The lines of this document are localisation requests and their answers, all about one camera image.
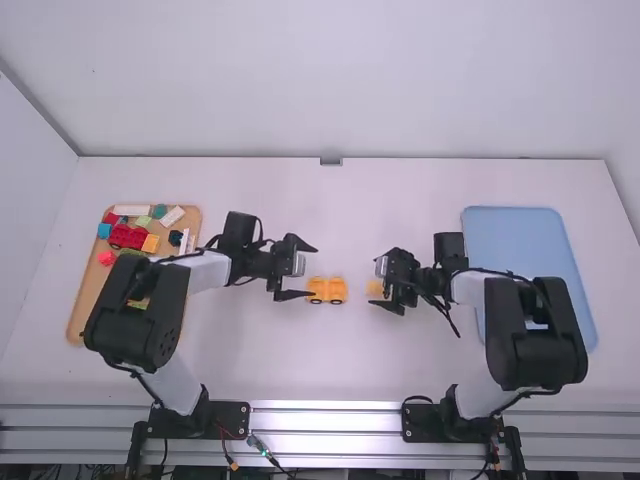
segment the pink block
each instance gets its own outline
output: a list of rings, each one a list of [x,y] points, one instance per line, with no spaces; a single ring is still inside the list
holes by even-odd
[[[105,267],[108,267],[109,265],[113,265],[116,262],[116,254],[108,251],[108,252],[102,252],[98,254],[98,261],[103,264]]]

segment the green block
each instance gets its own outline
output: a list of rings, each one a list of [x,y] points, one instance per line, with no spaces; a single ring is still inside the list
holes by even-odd
[[[164,217],[168,210],[169,208],[164,203],[159,203],[158,205],[154,205],[151,216],[157,220]]]
[[[136,225],[139,227],[146,227],[151,222],[151,217],[147,217],[146,215],[142,215],[136,219]]]
[[[144,252],[141,252],[140,250],[134,250],[133,248],[122,248],[120,249],[120,255],[122,255],[123,253],[129,253],[131,255],[139,255],[141,257],[146,257],[147,254]]]

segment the yellow toy car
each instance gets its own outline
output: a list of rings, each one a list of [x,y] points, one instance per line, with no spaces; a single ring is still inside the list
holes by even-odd
[[[347,283],[342,277],[312,277],[307,282],[307,290],[314,293],[306,297],[314,304],[329,302],[340,305],[347,301]]]

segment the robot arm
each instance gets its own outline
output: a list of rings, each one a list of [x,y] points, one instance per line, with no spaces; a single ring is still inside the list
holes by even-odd
[[[370,301],[404,315],[418,297],[450,322],[452,303],[484,311],[485,354],[482,368],[468,384],[452,385],[440,402],[440,414],[452,436],[468,422],[498,415],[518,399],[558,393],[580,383],[587,354],[565,282],[556,277],[532,280],[510,272],[469,268],[462,233],[434,236],[435,263],[421,268],[400,248],[376,259],[385,300]]]
[[[268,251],[261,250],[269,243]],[[87,321],[85,346],[109,366],[131,373],[164,410],[199,422],[196,411],[208,401],[206,388],[175,353],[187,296],[233,286],[243,277],[265,279],[277,302],[312,295],[282,290],[282,279],[303,275],[300,252],[316,251],[292,233],[264,240],[257,217],[230,212],[223,233],[194,253],[158,259],[121,255]],[[131,303],[143,299],[145,309]]]

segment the wooden tray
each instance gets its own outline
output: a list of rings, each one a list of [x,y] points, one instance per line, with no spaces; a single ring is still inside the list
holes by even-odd
[[[169,210],[174,206],[171,204],[166,205],[169,207]],[[150,233],[160,236],[160,243],[158,244],[158,251],[154,254],[155,256],[167,257],[178,253],[178,247],[173,247],[169,243],[169,232],[171,230],[182,231],[185,228],[189,228],[189,234],[194,236],[194,245],[198,244],[198,235],[200,233],[200,226],[202,225],[200,209],[195,205],[180,205],[180,207],[185,211],[185,215],[174,223],[171,228],[163,227],[156,219],[153,219],[149,225],[145,227]],[[102,218],[111,210],[113,210],[113,205],[104,211]],[[96,218],[96,231],[102,218]],[[128,225],[133,225],[136,218],[137,217],[131,217]],[[118,254],[118,250],[112,249],[106,240],[101,240],[96,234],[96,241],[91,249],[91,254],[87,261],[87,268],[85,268],[84,277],[82,278],[82,283],[76,296],[76,302],[71,311],[69,323],[67,324],[67,341],[72,345],[84,345],[80,334],[84,331],[84,326],[89,319],[91,309],[96,303],[100,290],[111,271],[111,267],[105,267],[98,261],[98,254],[108,250],[113,251],[116,255]]]

